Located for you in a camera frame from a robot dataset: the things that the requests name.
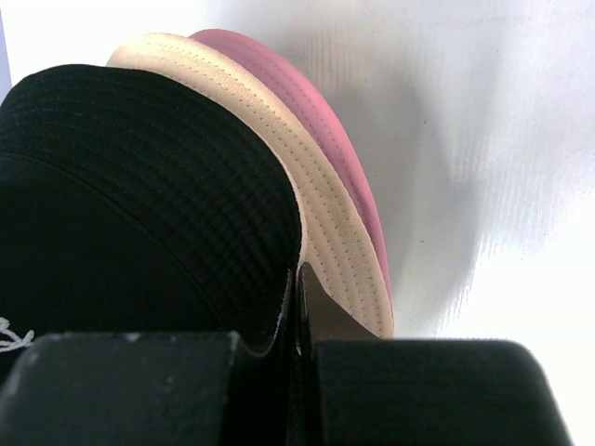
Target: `black fabric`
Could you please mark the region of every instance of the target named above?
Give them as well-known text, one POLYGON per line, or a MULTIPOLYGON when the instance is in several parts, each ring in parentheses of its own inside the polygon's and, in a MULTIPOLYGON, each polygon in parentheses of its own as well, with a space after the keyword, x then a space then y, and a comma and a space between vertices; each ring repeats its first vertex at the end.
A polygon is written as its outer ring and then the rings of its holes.
POLYGON ((286 446, 306 446, 306 414, 304 408, 304 379, 302 356, 295 348, 289 350, 291 371, 287 401, 286 446))
POLYGON ((194 331, 276 311, 301 227, 283 168, 231 113, 158 74, 72 65, 0 107, 0 237, 17 335, 194 331))

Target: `white backdrop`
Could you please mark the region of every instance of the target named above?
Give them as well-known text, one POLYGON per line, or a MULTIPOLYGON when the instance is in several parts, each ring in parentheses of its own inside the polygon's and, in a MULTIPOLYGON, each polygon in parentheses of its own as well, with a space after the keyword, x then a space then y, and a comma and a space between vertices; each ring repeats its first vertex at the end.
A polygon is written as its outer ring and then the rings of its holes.
POLYGON ((102 65, 142 32, 220 27, 276 49, 321 89, 360 156, 397 335, 523 343, 576 444, 595 444, 593 2, 80 3, 2 4, 13 83, 102 65))
POLYGON ((4 41, 4 26, 0 10, 0 100, 4 99, 10 89, 10 69, 8 68, 7 46, 4 41))

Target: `white embroidery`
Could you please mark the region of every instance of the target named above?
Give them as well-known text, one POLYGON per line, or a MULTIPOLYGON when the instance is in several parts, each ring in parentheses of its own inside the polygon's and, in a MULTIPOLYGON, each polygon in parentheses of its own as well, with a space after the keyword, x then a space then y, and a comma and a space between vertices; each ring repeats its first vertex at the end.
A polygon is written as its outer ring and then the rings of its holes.
POLYGON ((35 332, 33 330, 29 330, 25 337, 21 339, 14 332, 8 330, 8 327, 10 327, 10 322, 7 319, 0 318, 0 335, 10 338, 9 341, 0 340, 0 353, 17 350, 19 348, 26 348, 31 345, 33 338, 35 337, 35 332))

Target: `pink brim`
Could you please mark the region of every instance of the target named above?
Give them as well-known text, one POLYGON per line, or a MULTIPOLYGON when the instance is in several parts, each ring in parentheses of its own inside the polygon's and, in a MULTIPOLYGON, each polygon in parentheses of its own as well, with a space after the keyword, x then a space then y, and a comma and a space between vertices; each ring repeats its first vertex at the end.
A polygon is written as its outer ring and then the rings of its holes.
POLYGON ((323 96, 287 60, 245 35, 225 30, 203 30, 193 34, 191 39, 212 47, 251 72, 308 130, 337 171, 370 234, 391 298, 384 236, 372 191, 345 129, 323 96))

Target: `hat display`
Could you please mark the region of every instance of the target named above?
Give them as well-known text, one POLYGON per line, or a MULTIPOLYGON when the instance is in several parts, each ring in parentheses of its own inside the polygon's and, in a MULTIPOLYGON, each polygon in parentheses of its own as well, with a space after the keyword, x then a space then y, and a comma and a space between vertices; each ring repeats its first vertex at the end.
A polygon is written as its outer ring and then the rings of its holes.
POLYGON ((254 308, 271 335, 300 221, 269 147, 187 86, 85 65, 23 79, 0 107, 0 374, 15 336, 241 332, 254 308))
POLYGON ((362 217, 324 151, 279 97, 217 50, 173 34, 136 37, 114 51, 108 66, 177 81, 215 101, 258 135, 297 187, 306 227, 303 260, 356 321, 375 335, 392 336, 390 297, 362 217))
POLYGON ((246 35, 227 30, 202 30, 191 39, 216 49, 254 74, 308 130, 353 199, 376 250, 387 293, 392 296, 387 253, 374 196, 343 125, 323 95, 286 59, 246 35))

